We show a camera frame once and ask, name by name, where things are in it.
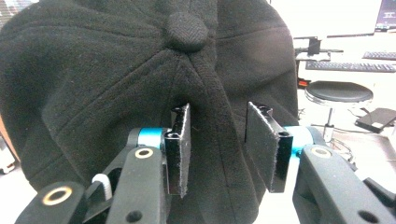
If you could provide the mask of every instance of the computer screen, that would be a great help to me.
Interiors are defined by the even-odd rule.
[[[294,39],[310,39],[308,55],[312,55],[318,54],[325,38],[373,35],[381,0],[271,0],[270,4]]]
[[[396,0],[382,0],[375,29],[396,29]]]

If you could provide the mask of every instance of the black keyboard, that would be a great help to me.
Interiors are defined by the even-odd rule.
[[[396,69],[387,63],[333,63],[333,62],[306,62],[306,70],[348,71],[371,73],[394,73]]]
[[[396,52],[374,52],[366,51],[363,59],[391,60],[396,61]]]

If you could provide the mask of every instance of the fabric-covered button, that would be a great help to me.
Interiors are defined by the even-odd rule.
[[[208,30],[199,18],[178,12],[169,16],[166,32],[169,48],[195,52],[204,47]]]

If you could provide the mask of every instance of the floor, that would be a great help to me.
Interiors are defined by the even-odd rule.
[[[306,100],[304,92],[299,91],[300,124],[323,125],[327,121],[328,108],[315,105]],[[368,133],[354,125],[357,116],[363,116],[360,110],[336,111],[334,120],[338,130],[333,137],[348,145],[359,169],[376,180],[383,187],[396,192],[396,151],[389,136],[393,127],[388,127],[381,134]],[[261,211],[256,220],[259,223],[298,224],[298,218],[291,202],[295,176],[299,161],[292,160],[285,193],[264,195]],[[14,223],[23,208],[35,197],[35,191],[24,178],[20,166],[8,175],[0,175],[0,223]]]

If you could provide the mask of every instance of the round stool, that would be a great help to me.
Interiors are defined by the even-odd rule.
[[[308,100],[330,107],[327,124],[323,130],[323,138],[329,143],[332,140],[332,115],[335,108],[362,108],[373,99],[373,92],[361,85],[352,82],[316,81],[305,88]]]

